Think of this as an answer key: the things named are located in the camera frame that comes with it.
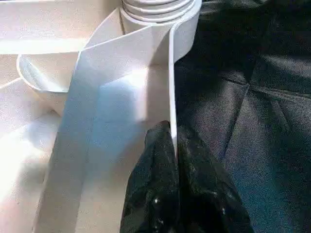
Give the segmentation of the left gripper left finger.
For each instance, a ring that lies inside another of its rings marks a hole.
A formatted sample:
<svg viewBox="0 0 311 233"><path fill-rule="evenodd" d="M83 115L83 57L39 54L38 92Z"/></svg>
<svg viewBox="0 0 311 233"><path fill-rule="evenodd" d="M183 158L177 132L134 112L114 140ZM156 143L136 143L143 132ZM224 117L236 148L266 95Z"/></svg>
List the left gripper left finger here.
<svg viewBox="0 0 311 233"><path fill-rule="evenodd" d="M174 233L180 214L179 174L171 128L162 121L147 131L124 198L121 233Z"/></svg>

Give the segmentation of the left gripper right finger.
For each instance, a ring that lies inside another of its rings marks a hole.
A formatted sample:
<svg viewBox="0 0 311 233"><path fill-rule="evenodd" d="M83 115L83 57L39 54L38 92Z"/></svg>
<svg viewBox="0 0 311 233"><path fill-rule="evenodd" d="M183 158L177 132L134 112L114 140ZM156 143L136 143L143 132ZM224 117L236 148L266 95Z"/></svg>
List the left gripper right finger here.
<svg viewBox="0 0 311 233"><path fill-rule="evenodd" d="M180 220L186 233L252 233L229 174L192 129L178 127Z"/></svg>

